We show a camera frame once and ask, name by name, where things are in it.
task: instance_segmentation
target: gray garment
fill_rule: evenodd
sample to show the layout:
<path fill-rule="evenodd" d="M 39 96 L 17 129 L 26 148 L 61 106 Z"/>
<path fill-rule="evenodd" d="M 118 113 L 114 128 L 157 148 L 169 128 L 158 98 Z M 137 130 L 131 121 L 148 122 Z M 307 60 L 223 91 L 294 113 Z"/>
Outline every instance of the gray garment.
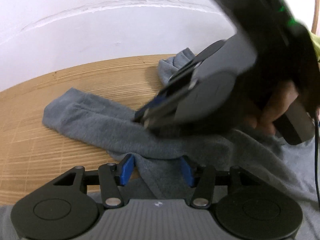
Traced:
<path fill-rule="evenodd" d="M 179 61 L 179 67 L 188 60 L 185 57 L 185 62 Z M 172 58 L 169 62 L 174 65 L 176 60 Z M 164 83 L 172 75 L 172 71 L 164 71 L 169 62 L 159 62 Z M 183 181 L 176 160 L 182 155 L 200 164 L 212 164 L 217 170 L 242 166 L 299 202 L 304 221 L 296 240 L 320 239 L 313 173 L 314 140 L 290 146 L 283 139 L 265 136 L 249 127 L 233 129 L 224 136 L 163 139 L 132 123 L 133 115 L 133 110 L 119 103 L 70 89 L 45 108 L 43 124 L 70 138 L 102 147 L 118 160 L 133 153 L 141 179 L 129 182 L 123 189 L 126 198 L 136 195 L 190 199 L 193 190 Z M 218 187 L 214 201 L 225 194 L 224 188 Z"/>

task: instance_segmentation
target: green fabric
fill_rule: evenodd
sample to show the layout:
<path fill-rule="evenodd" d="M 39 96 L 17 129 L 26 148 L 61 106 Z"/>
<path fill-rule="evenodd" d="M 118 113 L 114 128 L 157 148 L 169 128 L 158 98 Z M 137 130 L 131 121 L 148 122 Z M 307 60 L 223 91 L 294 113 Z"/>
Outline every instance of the green fabric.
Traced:
<path fill-rule="evenodd" d="M 320 37 L 314 35 L 313 33 L 310 33 L 310 37 L 313 43 L 313 47 L 315 49 L 317 60 L 318 62 L 320 62 Z"/>

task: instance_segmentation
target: black cable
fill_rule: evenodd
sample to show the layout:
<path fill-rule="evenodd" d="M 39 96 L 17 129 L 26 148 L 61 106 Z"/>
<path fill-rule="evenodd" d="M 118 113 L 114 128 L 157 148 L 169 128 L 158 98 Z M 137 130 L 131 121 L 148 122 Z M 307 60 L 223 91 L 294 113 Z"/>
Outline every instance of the black cable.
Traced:
<path fill-rule="evenodd" d="M 320 193 L 319 193 L 319 183 L 318 183 L 318 148 L 319 148 L 319 118 L 318 114 L 315 114 L 315 183 L 318 198 L 318 205 L 320 211 Z"/>

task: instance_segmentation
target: wood grain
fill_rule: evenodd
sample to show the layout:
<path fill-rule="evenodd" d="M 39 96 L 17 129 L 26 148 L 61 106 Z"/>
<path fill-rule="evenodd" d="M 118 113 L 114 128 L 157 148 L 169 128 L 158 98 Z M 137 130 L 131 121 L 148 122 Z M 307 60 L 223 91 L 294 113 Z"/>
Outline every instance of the wood grain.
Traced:
<path fill-rule="evenodd" d="M 0 205 L 15 203 L 76 165 L 92 170 L 112 160 L 101 148 L 44 127 L 41 120 L 46 105 L 74 87 L 138 109 L 161 88 L 156 66 L 169 56 L 89 63 L 0 92 Z"/>

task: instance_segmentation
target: green light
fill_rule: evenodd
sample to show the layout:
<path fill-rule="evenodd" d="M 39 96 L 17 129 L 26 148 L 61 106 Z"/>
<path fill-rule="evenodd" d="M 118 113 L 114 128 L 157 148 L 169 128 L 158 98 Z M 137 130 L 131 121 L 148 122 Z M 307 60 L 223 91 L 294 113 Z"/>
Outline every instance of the green light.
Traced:
<path fill-rule="evenodd" d="M 296 20 L 295 20 L 294 18 L 291 18 L 291 19 L 288 21 L 287 26 L 289 27 L 289 26 L 295 25 L 296 23 L 297 23 Z"/>
<path fill-rule="evenodd" d="M 284 12 L 284 10 L 285 10 L 285 8 L 284 8 L 284 6 L 282 6 L 282 7 L 278 10 L 278 12 Z"/>

